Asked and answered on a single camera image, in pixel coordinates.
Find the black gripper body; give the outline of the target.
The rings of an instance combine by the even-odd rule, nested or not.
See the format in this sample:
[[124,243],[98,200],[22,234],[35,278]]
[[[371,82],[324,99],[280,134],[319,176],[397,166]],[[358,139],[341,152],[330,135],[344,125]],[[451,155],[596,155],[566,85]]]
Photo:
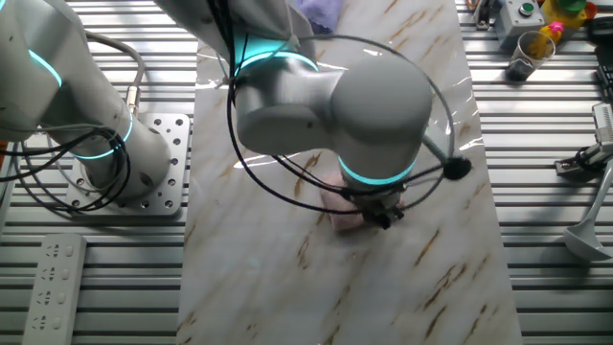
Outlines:
[[357,191],[356,192],[356,206],[360,210],[360,214],[366,223],[378,225],[375,222],[376,215],[386,215],[391,220],[391,225],[400,220],[397,219],[392,213],[392,209],[395,206],[403,207],[403,201],[401,192],[387,191],[377,192],[373,191]]

